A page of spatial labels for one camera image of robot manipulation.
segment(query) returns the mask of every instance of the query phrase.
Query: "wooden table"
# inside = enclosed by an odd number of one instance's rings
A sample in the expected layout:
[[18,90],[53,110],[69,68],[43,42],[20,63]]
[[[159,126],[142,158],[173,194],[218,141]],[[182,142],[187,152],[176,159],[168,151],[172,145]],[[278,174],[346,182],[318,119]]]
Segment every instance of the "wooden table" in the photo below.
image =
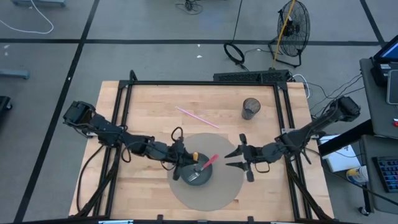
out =
[[[296,128],[311,122],[307,99],[302,83],[288,83],[289,96]],[[111,120],[118,82],[103,82],[96,110]],[[250,121],[241,118],[242,103],[254,97],[261,103],[260,112]],[[283,110],[283,95],[280,95]],[[188,110],[220,127],[216,129],[175,109]],[[123,106],[119,110],[121,120]],[[287,117],[284,113],[285,126]],[[132,88],[128,132],[155,136],[157,141],[171,144],[170,133],[181,126],[184,135],[216,133],[228,138],[235,146],[240,144],[239,134],[245,133],[248,144],[263,146],[280,134],[273,88],[269,86],[165,86],[134,85]],[[89,139],[82,164],[99,148],[96,138]],[[318,150],[314,141],[308,148]],[[80,205],[92,196],[98,186],[104,150],[89,164],[83,174]],[[312,165],[303,158],[307,189],[326,214],[333,217],[328,189],[319,157],[308,153]],[[266,168],[261,164],[259,169]],[[165,220],[239,220],[253,216],[255,221],[293,221],[292,202],[285,161],[270,165],[271,171],[259,174],[254,171],[255,182],[246,180],[238,196],[225,208],[213,212],[191,210],[179,202],[172,193],[166,171],[158,161],[132,157],[131,163],[121,161],[114,193],[111,218],[156,219],[163,214]],[[104,211],[107,190],[101,204]],[[304,217],[301,194],[297,190],[301,217]],[[76,193],[70,214],[76,214]]]

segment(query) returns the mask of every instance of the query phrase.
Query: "gray circular mat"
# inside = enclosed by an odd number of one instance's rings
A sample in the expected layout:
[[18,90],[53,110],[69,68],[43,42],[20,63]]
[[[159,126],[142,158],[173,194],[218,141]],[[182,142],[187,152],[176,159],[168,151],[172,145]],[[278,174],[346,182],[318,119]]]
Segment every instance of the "gray circular mat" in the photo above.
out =
[[173,170],[167,172],[167,181],[174,195],[188,208],[199,211],[219,210],[231,203],[243,185],[244,172],[228,167],[228,162],[239,162],[240,157],[225,159],[224,156],[236,149],[227,139],[210,133],[195,134],[184,140],[188,152],[199,152],[207,157],[219,155],[213,163],[210,180],[201,186],[190,186],[182,178],[173,180]]

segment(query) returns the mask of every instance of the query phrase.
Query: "black fan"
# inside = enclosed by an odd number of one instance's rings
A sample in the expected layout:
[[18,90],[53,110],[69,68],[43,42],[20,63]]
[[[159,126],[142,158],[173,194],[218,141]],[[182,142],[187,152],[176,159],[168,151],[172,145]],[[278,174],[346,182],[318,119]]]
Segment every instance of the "black fan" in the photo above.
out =
[[[286,65],[291,65],[293,67],[298,67],[301,65],[301,53],[308,44],[308,39],[310,38],[310,16],[308,15],[307,8],[303,3],[296,1],[294,3],[292,12],[289,15],[289,9],[293,1],[289,1],[278,13],[278,35],[280,34],[282,27],[284,25],[285,19],[288,21],[286,23],[285,29],[282,31],[282,38],[280,41],[280,50],[288,56],[299,58],[299,64],[293,65],[288,62],[281,60],[276,60],[277,62],[284,63]],[[271,45],[278,39],[275,38],[272,42],[268,44],[271,50],[272,56],[274,57],[274,52],[272,51]]]

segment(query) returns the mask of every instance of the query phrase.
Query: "gray floor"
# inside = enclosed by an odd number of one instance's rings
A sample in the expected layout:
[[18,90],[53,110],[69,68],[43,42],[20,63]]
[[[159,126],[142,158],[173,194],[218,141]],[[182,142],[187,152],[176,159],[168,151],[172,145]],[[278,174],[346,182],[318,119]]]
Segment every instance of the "gray floor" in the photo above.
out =
[[[239,0],[201,1],[204,11],[189,16],[174,8],[174,0],[101,0],[89,39],[230,39]],[[394,0],[366,0],[384,40],[398,32]],[[42,6],[54,23],[49,35],[25,34],[0,24],[0,38],[79,39],[93,0],[67,0],[67,7]],[[277,11],[285,1],[244,1],[237,39],[270,40],[276,34]],[[310,40],[377,41],[359,0],[304,0],[311,16]],[[49,25],[34,9],[0,2],[0,19],[20,29],[46,31]],[[0,129],[0,223],[12,222],[35,160],[43,143],[61,88],[77,44],[0,44],[0,68],[29,69],[29,80],[0,78],[0,95],[12,98],[14,108]],[[266,46],[240,45],[242,50]],[[327,93],[359,74],[359,59],[374,55],[380,47],[308,46],[299,73]],[[250,52],[245,65],[250,70],[267,70],[269,53]],[[281,64],[277,68],[287,68]],[[96,103],[103,80],[127,79],[134,69],[140,80],[212,80],[214,73],[240,72],[229,61],[222,45],[104,45],[86,44],[72,80],[64,112],[73,100]],[[360,80],[348,91],[363,86]],[[323,99],[310,86],[310,106]],[[362,106],[361,117],[352,123],[338,123],[328,133],[342,133],[369,118],[364,91],[350,95]],[[324,101],[313,109],[317,112]],[[85,139],[58,121],[52,142],[30,201],[25,221],[63,218],[68,215]],[[393,223],[397,216],[377,212],[361,216],[362,191],[325,174],[335,217],[348,222]]]

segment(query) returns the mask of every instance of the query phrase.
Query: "yellow object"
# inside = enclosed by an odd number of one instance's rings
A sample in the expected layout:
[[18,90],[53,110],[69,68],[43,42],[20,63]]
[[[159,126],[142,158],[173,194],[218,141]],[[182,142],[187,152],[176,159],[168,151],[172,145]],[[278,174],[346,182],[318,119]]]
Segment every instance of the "yellow object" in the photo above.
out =
[[276,53],[274,55],[274,61],[272,62],[272,68],[275,68],[276,58],[278,57],[278,52],[279,52],[280,40],[282,40],[282,34],[283,34],[284,30],[285,30],[285,27],[286,27],[286,24],[287,24],[287,20],[289,19],[290,13],[292,13],[293,6],[294,6],[295,3],[296,3],[296,0],[292,0],[292,4],[290,5],[289,12],[287,13],[287,16],[285,18],[284,25],[282,26],[282,29],[280,30],[279,37],[278,37],[278,43],[276,44]]
[[198,161],[198,159],[199,159],[199,153],[194,152],[194,153],[193,153],[193,160],[194,160],[194,161]]

